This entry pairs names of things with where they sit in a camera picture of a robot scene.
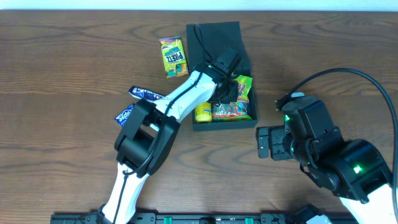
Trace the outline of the yellow candy tube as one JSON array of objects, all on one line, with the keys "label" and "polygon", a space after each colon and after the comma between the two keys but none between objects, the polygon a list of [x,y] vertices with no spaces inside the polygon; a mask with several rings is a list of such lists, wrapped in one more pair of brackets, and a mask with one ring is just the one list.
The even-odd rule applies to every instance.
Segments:
[{"label": "yellow candy tube", "polygon": [[195,108],[195,121],[197,123],[210,123],[212,120],[211,103],[203,102]]}]

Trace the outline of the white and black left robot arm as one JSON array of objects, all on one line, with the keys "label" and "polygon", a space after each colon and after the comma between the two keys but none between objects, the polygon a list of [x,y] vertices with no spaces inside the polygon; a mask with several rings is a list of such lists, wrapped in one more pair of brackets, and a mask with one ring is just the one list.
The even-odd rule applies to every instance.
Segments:
[{"label": "white and black left robot arm", "polygon": [[167,158],[180,123],[199,104],[211,99],[222,84],[233,80],[234,65],[204,63],[167,96],[139,100],[116,138],[118,173],[97,223],[128,223],[136,212],[147,180]]}]

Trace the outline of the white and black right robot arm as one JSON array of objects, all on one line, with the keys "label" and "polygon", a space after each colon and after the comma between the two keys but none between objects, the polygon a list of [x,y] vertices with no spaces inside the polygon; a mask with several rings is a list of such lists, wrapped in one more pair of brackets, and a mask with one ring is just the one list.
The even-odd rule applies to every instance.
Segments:
[{"label": "white and black right robot arm", "polygon": [[293,159],[319,188],[338,197],[358,223],[397,223],[392,171],[364,139],[345,140],[324,102],[292,98],[281,109],[284,123],[256,130],[258,156]]}]

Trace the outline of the Haribo gummy worms bag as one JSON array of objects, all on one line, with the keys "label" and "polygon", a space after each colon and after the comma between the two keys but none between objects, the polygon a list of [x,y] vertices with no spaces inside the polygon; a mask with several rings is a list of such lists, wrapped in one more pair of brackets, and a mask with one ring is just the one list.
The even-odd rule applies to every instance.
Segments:
[{"label": "Haribo gummy worms bag", "polygon": [[248,114],[249,91],[252,86],[252,78],[240,75],[235,79],[238,83],[238,97],[236,102],[229,104],[214,104],[212,106],[212,118],[215,121],[250,120]]}]

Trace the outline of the black open gift box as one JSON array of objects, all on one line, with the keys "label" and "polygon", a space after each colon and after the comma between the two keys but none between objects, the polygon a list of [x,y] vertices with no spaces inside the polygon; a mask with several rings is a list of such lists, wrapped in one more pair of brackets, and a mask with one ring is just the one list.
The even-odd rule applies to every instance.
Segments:
[{"label": "black open gift box", "polygon": [[[236,73],[247,77],[251,76],[251,63],[243,44],[241,29],[238,21],[200,24],[200,29],[203,34],[202,36],[195,34],[195,32],[198,30],[194,28],[193,24],[186,25],[188,65],[190,71],[193,71],[195,66],[202,62],[203,49],[198,41],[204,40],[205,48],[208,52],[206,55],[207,60],[219,56],[225,47],[231,47],[241,56],[241,61],[236,67]],[[197,123],[194,118],[195,114],[192,113],[193,130],[216,131],[223,129],[244,129],[255,127],[258,122],[258,118],[254,88],[250,89],[248,98],[248,115],[252,119]]]}]

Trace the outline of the green Pretz snack packet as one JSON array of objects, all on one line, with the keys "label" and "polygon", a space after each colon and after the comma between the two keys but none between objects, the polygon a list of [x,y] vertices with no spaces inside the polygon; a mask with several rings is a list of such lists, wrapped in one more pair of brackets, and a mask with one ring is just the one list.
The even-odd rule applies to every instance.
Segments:
[{"label": "green Pretz snack packet", "polygon": [[180,35],[159,39],[166,78],[188,75],[188,64]]}]

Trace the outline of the blue Dairy Milk chocolate bar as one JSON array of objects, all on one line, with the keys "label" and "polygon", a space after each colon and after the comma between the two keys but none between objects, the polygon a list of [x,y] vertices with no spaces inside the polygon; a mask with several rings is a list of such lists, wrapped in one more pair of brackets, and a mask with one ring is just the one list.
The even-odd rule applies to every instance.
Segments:
[{"label": "blue Dairy Milk chocolate bar", "polygon": [[130,87],[128,93],[137,99],[145,99],[147,101],[156,101],[165,97],[160,93],[148,90],[146,88],[141,88],[138,86]]}]

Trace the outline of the blue Eclipse mints tin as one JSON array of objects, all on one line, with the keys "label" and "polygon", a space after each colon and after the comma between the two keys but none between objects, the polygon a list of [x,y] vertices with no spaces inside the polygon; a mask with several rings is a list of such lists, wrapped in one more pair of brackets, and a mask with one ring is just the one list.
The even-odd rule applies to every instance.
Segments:
[{"label": "blue Eclipse mints tin", "polygon": [[115,122],[117,122],[120,127],[123,127],[127,121],[127,119],[129,118],[132,109],[134,108],[135,104],[132,103],[130,104],[128,107],[126,107],[124,110],[122,110],[122,112],[120,112],[115,118]]}]

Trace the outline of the black mounting rail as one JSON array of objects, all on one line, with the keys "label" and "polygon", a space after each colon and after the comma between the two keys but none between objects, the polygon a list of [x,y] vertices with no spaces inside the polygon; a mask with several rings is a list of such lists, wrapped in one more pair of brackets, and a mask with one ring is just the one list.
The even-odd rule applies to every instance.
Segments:
[{"label": "black mounting rail", "polygon": [[293,212],[264,211],[262,213],[159,213],[139,209],[128,221],[130,224],[286,224],[332,223],[358,224],[348,213],[324,213],[312,204]]}]

